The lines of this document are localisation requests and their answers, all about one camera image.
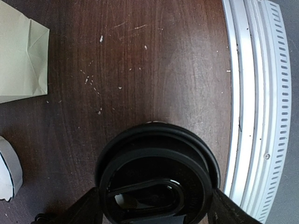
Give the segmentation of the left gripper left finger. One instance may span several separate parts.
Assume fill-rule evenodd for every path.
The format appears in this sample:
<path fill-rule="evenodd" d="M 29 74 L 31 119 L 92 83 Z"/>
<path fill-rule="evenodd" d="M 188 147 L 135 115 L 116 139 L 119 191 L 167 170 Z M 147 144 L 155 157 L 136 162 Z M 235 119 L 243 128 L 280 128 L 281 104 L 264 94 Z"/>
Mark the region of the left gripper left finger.
<path fill-rule="evenodd" d="M 97 187 L 90 189 L 58 216 L 52 213 L 40 213 L 35 217 L 36 224 L 101 224 L 102 222 L 103 211 Z"/>

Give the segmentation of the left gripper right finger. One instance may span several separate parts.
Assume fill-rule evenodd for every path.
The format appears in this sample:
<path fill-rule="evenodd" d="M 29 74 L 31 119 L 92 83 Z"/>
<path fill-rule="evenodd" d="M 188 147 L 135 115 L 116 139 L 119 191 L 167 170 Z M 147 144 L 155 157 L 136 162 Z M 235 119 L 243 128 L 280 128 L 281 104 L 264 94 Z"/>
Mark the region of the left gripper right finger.
<path fill-rule="evenodd" d="M 260 224 L 220 189 L 213 189 L 211 207 L 207 215 L 210 224 Z"/>

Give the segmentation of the black plastic cup lid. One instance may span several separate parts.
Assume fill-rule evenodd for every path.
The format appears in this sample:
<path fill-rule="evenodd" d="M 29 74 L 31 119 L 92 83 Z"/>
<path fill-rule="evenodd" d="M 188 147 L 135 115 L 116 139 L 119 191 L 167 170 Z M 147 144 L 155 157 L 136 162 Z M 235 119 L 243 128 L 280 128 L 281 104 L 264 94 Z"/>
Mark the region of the black plastic cup lid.
<path fill-rule="evenodd" d="M 149 122 L 112 139 L 99 155 L 95 183 L 113 224 L 197 224 L 221 173 L 207 144 L 172 124 Z"/>

